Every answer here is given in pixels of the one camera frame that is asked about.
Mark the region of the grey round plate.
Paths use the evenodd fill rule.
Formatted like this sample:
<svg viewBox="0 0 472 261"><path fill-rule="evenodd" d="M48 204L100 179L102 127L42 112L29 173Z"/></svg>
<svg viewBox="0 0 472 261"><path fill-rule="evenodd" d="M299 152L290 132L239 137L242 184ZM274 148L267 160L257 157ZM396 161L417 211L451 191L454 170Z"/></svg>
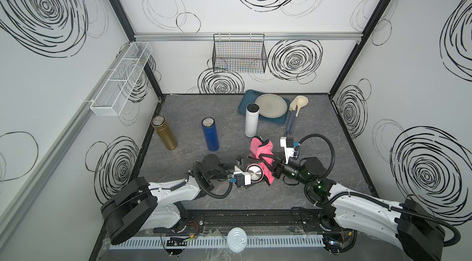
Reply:
<svg viewBox="0 0 472 261"><path fill-rule="evenodd" d="M279 118L286 114L288 109L286 101L274 94L261 95L254 103L259 106L259 114L266 118Z"/></svg>

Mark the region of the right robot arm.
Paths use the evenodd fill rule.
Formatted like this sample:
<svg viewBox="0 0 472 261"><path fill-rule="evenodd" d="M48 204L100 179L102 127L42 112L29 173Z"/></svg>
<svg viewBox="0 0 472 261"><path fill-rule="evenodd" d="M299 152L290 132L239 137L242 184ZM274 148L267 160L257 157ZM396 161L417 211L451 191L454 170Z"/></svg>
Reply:
<svg viewBox="0 0 472 261"><path fill-rule="evenodd" d="M304 185L307 199L322 210L323 228L374 236L399 247L413 261L441 259L445 231L437 218L412 199L400 203L355 192L323 178L328 170L316 157L303 164L275 154L261 154L259 159L275 177L283 174Z"/></svg>

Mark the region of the beige ladle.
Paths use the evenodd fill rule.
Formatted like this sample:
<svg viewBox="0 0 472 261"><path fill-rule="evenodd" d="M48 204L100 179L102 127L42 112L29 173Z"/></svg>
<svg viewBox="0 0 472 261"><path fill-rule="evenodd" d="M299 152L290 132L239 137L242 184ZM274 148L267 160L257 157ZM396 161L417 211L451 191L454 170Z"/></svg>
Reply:
<svg viewBox="0 0 472 261"><path fill-rule="evenodd" d="M299 115L299 111L302 107L307 106L309 100L306 96L299 95L296 98L296 117Z"/></svg>

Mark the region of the white thermos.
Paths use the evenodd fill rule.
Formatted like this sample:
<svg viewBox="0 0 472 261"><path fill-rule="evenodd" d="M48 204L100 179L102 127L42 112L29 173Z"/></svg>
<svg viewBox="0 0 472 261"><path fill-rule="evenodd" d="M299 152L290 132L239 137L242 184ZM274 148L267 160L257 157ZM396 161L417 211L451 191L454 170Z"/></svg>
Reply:
<svg viewBox="0 0 472 261"><path fill-rule="evenodd" d="M245 135L248 138L256 136L259 120L259 106L255 103L249 103L245 114Z"/></svg>

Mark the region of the blue handled utensil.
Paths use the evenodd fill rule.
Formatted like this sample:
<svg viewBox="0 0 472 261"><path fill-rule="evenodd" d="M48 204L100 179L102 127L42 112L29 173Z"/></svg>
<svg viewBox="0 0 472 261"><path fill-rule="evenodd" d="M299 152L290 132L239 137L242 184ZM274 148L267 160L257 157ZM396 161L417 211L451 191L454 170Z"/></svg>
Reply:
<svg viewBox="0 0 472 261"><path fill-rule="evenodd" d="M288 119L288 123L285 130L285 136L289 136L291 134L291 128L296 118L297 102L298 102L298 97L295 97L295 99L292 100L289 105L289 119Z"/></svg>

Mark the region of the white mesh shelf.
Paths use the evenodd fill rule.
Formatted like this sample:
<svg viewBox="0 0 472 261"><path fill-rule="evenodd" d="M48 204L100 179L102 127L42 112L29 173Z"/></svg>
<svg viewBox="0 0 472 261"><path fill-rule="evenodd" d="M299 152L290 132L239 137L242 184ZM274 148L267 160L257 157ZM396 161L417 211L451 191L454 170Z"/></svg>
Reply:
<svg viewBox="0 0 472 261"><path fill-rule="evenodd" d="M90 105L101 117L119 116L151 56L149 42L131 42L118 53L107 81Z"/></svg>

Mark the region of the pink thermos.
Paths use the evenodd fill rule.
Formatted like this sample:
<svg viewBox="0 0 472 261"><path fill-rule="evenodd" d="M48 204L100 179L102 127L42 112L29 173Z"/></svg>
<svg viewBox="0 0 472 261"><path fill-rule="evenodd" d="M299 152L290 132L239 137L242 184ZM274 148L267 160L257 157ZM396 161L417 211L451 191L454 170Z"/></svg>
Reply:
<svg viewBox="0 0 472 261"><path fill-rule="evenodd" d="M259 164L251 164L246 168L246 172L250 175L250 182L256 183L263 179L263 169Z"/></svg>

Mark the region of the gold thermos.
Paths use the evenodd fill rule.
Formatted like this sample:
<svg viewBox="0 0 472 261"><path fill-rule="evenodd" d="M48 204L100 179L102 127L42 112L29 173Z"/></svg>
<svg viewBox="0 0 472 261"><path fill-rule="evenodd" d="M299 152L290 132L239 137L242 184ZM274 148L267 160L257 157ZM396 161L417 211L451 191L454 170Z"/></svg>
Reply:
<svg viewBox="0 0 472 261"><path fill-rule="evenodd" d="M163 145L168 150L174 150L178 146L178 142L170 129L167 119L164 116L155 116L151 120L151 125L155 129L157 135L161 139Z"/></svg>

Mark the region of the pink cloth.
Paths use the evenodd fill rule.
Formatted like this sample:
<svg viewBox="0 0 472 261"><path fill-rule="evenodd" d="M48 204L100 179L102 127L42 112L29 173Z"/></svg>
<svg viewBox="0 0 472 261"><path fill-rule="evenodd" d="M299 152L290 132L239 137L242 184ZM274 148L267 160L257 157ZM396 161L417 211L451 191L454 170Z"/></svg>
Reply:
<svg viewBox="0 0 472 261"><path fill-rule="evenodd" d="M262 161L262 163L259 163L259 166L263 170L263 178L268 186L274 182L274 176L269 169L269 166L272 166L274 162L274 159L270 157L273 155L273 147L272 141L264 140L260 136L254 136L251 139L250 151L255 159Z"/></svg>

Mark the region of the blue thermos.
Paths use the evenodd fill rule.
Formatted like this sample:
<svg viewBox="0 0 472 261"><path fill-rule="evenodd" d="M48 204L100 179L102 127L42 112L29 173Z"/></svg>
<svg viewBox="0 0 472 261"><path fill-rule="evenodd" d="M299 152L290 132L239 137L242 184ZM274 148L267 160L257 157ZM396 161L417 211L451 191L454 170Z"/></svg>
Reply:
<svg viewBox="0 0 472 261"><path fill-rule="evenodd" d="M202 120L202 131L208 150L211 152L217 151L220 148L220 143L214 118L205 117Z"/></svg>

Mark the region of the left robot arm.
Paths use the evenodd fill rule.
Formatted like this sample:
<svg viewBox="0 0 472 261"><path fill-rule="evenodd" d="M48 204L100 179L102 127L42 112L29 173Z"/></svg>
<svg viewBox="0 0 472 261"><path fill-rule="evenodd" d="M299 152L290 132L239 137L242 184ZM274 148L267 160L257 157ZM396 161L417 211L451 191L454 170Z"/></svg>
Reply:
<svg viewBox="0 0 472 261"><path fill-rule="evenodd" d="M233 187L266 180L269 165L266 158L248 157L223 163L215 154L208 154L196 161L183 179L148 182L137 177L101 207L110 242L119 245L140 231L181 230L188 221L183 202L204 196L226 198Z"/></svg>

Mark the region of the white round can lid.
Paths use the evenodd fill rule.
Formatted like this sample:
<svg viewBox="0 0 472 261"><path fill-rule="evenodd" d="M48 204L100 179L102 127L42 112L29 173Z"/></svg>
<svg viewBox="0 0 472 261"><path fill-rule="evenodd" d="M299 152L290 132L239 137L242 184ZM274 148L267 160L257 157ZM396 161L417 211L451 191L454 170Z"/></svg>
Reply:
<svg viewBox="0 0 472 261"><path fill-rule="evenodd" d="M235 227L228 232L226 242L232 252L240 253L247 247L248 237L242 228Z"/></svg>

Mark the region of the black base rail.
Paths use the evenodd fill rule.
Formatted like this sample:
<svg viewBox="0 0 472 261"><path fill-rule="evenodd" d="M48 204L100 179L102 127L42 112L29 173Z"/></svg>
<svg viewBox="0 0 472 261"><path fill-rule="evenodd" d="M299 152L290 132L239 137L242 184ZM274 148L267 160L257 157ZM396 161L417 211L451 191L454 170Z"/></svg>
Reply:
<svg viewBox="0 0 472 261"><path fill-rule="evenodd" d="M199 232L210 227L282 227L296 226L304 232L322 234L350 234L352 229L345 229L329 220L321 209L295 207L291 209L187 209L180 220L169 228L178 233Z"/></svg>

